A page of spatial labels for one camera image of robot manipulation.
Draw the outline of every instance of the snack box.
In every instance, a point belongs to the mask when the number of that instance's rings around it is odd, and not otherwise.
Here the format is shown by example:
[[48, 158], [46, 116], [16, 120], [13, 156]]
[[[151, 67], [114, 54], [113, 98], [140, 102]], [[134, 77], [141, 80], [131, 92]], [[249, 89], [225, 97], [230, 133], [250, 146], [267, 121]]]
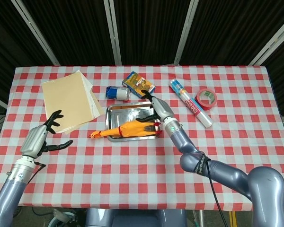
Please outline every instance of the snack box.
[[152, 93], [156, 88], [152, 83], [134, 71], [122, 81], [122, 84], [123, 86], [128, 87], [130, 91], [139, 98], [145, 95], [142, 90], [147, 90], [149, 93]]

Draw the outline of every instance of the rubber chicken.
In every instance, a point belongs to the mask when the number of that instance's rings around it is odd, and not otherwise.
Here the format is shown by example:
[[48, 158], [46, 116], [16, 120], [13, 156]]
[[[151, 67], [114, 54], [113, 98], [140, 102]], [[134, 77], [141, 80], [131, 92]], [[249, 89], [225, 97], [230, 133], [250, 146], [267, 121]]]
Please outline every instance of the rubber chicken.
[[125, 122], [117, 128], [105, 131], [95, 131], [89, 137], [97, 139], [104, 136], [114, 137], [142, 137], [150, 135], [158, 135], [162, 130], [156, 131], [155, 126], [159, 126], [160, 122], [139, 122], [134, 120], [132, 122]]

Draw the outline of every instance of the duct tape roll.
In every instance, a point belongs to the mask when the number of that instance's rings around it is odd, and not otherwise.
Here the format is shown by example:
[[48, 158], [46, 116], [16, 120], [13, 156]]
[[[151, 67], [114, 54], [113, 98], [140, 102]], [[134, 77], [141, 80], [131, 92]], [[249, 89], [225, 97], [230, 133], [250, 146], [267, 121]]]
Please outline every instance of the duct tape roll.
[[195, 96], [196, 102], [202, 107], [204, 110], [210, 110], [217, 102], [217, 95], [214, 91], [204, 88], [198, 91]]

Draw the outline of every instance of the black curtain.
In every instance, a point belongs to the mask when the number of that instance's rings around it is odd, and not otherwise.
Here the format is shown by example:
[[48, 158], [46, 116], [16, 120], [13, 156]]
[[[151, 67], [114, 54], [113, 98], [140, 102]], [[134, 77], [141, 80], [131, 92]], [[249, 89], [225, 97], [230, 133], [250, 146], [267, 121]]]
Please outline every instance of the black curtain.
[[284, 0], [200, 0], [181, 65], [248, 65], [284, 23]]
[[9, 0], [0, 0], [0, 100], [7, 103], [16, 67], [51, 61]]
[[281, 115], [284, 116], [284, 42], [262, 65], [267, 68]]
[[123, 65], [175, 60], [189, 0], [115, 0]]
[[114, 65], [103, 0], [23, 0], [61, 65]]

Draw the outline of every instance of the red and white checkered tablecloth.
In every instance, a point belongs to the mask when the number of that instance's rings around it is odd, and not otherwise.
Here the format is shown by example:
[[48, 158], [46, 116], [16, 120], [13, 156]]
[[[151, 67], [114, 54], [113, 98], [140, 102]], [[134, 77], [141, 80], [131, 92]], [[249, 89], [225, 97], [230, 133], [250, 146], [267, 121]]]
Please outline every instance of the red and white checkered tablecloth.
[[[103, 66], [16, 68], [7, 117], [0, 135], [0, 189], [6, 172], [20, 158], [29, 130], [42, 124], [45, 109], [41, 84], [80, 70], [93, 84], [100, 104], [120, 104], [105, 97], [107, 86], [136, 71], [148, 79], [154, 95], [170, 104], [195, 145], [211, 159], [250, 172], [271, 166], [284, 177], [284, 127], [264, 67], [209, 66]], [[191, 94], [204, 87], [217, 93], [209, 111], [214, 121], [204, 126], [169, 88], [177, 78]], [[131, 94], [129, 102], [141, 101]], [[21, 198], [21, 205], [139, 209], [216, 209], [209, 180], [185, 173], [181, 154], [167, 133], [155, 140], [110, 142], [88, 135], [105, 128], [105, 116], [72, 133], [48, 135], [48, 144], [74, 143], [60, 152], [44, 153], [38, 161], [47, 167], [36, 175]], [[251, 210], [244, 196], [214, 183], [223, 210]]]

